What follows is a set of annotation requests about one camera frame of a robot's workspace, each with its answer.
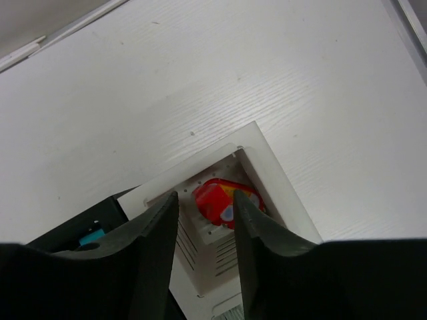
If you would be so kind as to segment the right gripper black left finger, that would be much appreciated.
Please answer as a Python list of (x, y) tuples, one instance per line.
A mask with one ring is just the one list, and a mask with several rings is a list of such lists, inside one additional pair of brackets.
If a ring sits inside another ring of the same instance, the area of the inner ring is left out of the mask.
[(76, 251), (1, 245), (2, 319), (163, 319), (177, 237), (172, 191)]

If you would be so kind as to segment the long teal lego brick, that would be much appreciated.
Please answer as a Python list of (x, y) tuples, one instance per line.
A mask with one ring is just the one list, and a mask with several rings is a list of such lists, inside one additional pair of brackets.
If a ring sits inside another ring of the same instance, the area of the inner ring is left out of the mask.
[(89, 244), (89, 243), (92, 243), (92, 242), (98, 240), (99, 238), (103, 237), (104, 235), (105, 235), (105, 232), (103, 229), (92, 230), (90, 233), (88, 233), (87, 235), (85, 235), (79, 239), (79, 244), (81, 246), (84, 246), (86, 244)]

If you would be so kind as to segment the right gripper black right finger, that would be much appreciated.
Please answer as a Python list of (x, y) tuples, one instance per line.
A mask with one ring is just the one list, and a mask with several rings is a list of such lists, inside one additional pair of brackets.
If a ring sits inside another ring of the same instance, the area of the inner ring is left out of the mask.
[(234, 193), (246, 319), (425, 319), (426, 240), (312, 243)]

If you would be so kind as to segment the red flower lego brick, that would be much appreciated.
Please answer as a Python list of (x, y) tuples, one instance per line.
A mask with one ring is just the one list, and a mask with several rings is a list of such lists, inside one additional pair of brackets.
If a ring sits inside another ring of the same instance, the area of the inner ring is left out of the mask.
[(235, 229), (235, 191), (242, 191), (259, 210), (266, 212), (263, 199), (253, 187), (226, 179), (210, 179), (197, 187), (192, 195), (198, 211), (212, 225)]

